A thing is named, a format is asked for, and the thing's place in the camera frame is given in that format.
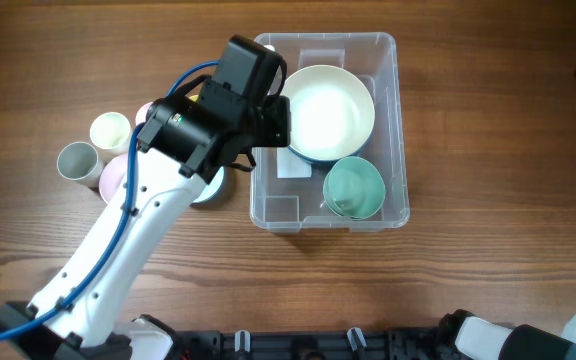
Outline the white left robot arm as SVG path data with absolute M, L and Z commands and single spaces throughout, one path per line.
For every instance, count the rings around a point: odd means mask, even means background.
M 290 141 L 287 65 L 277 52 L 237 35 L 213 66 L 189 70 L 150 105 L 130 140 L 123 187 L 57 276 L 29 302 L 0 307 L 0 341 L 29 359 L 183 356 L 162 322 L 118 322 L 128 291 L 221 168 Z

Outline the clear plastic storage bin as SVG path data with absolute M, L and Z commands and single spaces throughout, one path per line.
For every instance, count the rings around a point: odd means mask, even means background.
M 277 149 L 256 148 L 257 167 L 250 190 L 252 222 L 275 233 L 307 228 L 378 232 L 404 226 L 410 205 L 395 39 L 385 32 L 354 32 L 262 33 L 255 40 L 277 51 L 290 73 L 313 65 L 332 65 L 351 72 L 367 87 L 375 104 L 375 128 L 359 156 L 380 172 L 386 197 L 380 210 L 368 219 L 341 217 L 324 200 L 327 165 L 311 164 L 310 178 L 279 179 Z

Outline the green bowl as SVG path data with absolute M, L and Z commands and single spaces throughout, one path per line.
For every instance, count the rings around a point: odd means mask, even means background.
M 331 211 L 340 216 L 349 216 L 355 205 L 352 186 L 346 180 L 337 180 L 328 175 L 323 184 L 324 200 Z
M 328 175 L 337 180 L 346 180 L 352 186 L 355 205 L 346 217 L 367 219 L 383 206 L 385 183 L 377 168 L 368 160 L 357 156 L 343 158 L 334 164 L 326 177 Z

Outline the large dark blue bowl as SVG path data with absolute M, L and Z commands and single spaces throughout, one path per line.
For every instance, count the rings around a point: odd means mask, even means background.
M 310 164 L 318 164 L 318 165 L 333 164 L 333 163 L 335 163 L 335 162 L 337 162 L 343 158 L 359 155 L 366 148 L 366 146 L 371 142 L 371 140 L 372 140 L 372 137 L 369 136 L 357 149 L 353 150 L 352 152 L 350 152 L 348 154 L 342 154 L 342 155 L 334 154 L 332 157 L 323 156 L 323 155 L 316 155 L 316 156 L 307 155 L 307 154 L 304 154 L 304 153 L 298 151 L 292 145 L 289 145 L 287 147 L 287 149 L 292 154 L 297 156 L 298 158 L 300 158 L 303 161 L 310 163 Z

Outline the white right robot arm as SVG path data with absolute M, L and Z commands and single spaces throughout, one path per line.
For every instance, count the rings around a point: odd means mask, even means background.
M 574 360 L 576 313 L 558 336 L 527 324 L 508 328 L 458 310 L 442 318 L 432 340 L 438 350 L 450 348 L 469 359 Z

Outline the grey cup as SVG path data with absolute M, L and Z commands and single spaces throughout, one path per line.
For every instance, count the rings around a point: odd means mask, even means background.
M 93 145 L 73 142 L 61 150 L 56 167 L 63 178 L 88 188 L 97 188 L 104 162 Z

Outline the light blue bowl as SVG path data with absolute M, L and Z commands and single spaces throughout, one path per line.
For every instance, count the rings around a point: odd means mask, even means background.
M 218 195 L 222 192 L 224 185 L 226 183 L 226 171 L 224 167 L 221 167 L 215 174 L 212 181 L 204 188 L 202 193 L 193 201 L 193 205 L 205 204 L 212 200 L 215 200 Z

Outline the pink bowl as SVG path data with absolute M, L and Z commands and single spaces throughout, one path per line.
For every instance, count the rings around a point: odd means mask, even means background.
M 101 198 L 109 203 L 117 193 L 126 175 L 128 167 L 128 155 L 122 154 L 113 158 L 102 171 L 99 181 L 99 193 Z

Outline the large cream bowl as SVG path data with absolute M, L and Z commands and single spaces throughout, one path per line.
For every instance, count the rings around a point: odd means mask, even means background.
M 290 145 L 304 154 L 348 154 L 374 130 L 376 110 L 370 92 L 340 67 L 302 68 L 288 77 L 282 94 L 290 101 Z

